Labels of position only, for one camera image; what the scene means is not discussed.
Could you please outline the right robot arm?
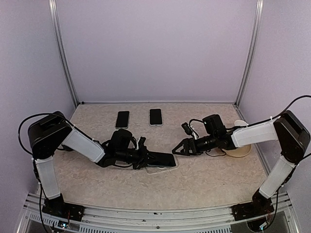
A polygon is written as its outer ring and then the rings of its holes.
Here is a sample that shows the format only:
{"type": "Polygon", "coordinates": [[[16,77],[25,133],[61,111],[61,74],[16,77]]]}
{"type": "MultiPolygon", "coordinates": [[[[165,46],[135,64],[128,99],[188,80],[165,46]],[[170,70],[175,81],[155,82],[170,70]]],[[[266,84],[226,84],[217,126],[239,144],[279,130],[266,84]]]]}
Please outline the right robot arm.
{"type": "Polygon", "coordinates": [[[189,135],[173,150],[175,155],[193,156],[205,151],[219,148],[235,150],[247,145],[266,141],[278,141],[281,156],[258,189],[260,197],[251,201],[248,210],[258,216],[264,211],[269,199],[292,174],[295,167],[305,158],[306,150],[311,141],[311,135],[298,118],[289,110],[279,116],[245,126],[235,126],[230,129],[223,124],[221,117],[213,114],[202,119],[207,136],[198,138],[189,124],[182,124],[182,128],[189,135]]]}

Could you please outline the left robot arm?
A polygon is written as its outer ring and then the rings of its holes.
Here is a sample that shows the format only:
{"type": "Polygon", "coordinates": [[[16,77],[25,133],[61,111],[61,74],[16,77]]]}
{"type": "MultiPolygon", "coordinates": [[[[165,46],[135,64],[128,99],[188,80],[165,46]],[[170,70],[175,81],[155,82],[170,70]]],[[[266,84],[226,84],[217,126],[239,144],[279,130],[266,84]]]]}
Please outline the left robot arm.
{"type": "Polygon", "coordinates": [[[59,111],[40,116],[40,120],[29,126],[28,137],[41,187],[50,199],[48,206],[58,216],[68,211],[67,203],[59,198],[61,191],[53,162],[59,146],[80,153],[100,167],[115,166],[118,161],[133,169],[176,165],[172,154],[149,151],[144,144],[145,137],[136,140],[128,130],[118,129],[101,143],[79,130],[59,111]]]}

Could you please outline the clear case horizontal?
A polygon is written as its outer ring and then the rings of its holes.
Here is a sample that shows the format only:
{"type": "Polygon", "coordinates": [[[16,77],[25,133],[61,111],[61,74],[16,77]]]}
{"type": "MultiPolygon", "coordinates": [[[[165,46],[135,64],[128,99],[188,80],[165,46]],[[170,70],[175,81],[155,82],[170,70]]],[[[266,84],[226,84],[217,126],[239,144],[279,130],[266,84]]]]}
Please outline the clear case horizontal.
{"type": "Polygon", "coordinates": [[[145,170],[148,174],[159,174],[159,173],[164,173],[164,172],[169,172],[172,170],[176,170],[177,168],[179,168],[180,163],[178,161],[178,159],[174,157],[174,161],[175,161],[175,166],[173,167],[146,167],[145,170]]]}

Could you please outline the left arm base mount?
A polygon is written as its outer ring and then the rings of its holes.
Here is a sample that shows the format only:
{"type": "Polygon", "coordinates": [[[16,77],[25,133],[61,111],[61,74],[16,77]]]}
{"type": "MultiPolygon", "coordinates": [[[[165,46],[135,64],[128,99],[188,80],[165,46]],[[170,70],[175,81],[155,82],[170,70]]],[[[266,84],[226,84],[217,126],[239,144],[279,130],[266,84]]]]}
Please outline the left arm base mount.
{"type": "Polygon", "coordinates": [[[45,214],[79,222],[82,221],[84,210],[82,205],[64,202],[62,194],[54,199],[45,198],[42,207],[45,214]]]}

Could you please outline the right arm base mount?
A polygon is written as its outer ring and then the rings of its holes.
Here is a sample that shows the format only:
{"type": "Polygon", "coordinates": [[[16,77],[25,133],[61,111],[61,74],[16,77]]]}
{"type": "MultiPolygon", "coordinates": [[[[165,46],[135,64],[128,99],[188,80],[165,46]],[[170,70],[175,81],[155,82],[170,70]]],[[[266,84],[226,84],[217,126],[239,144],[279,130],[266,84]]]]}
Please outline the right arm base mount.
{"type": "Polygon", "coordinates": [[[259,189],[252,196],[251,202],[233,205],[231,209],[235,221],[266,215],[275,210],[271,198],[263,196],[259,189]]]}

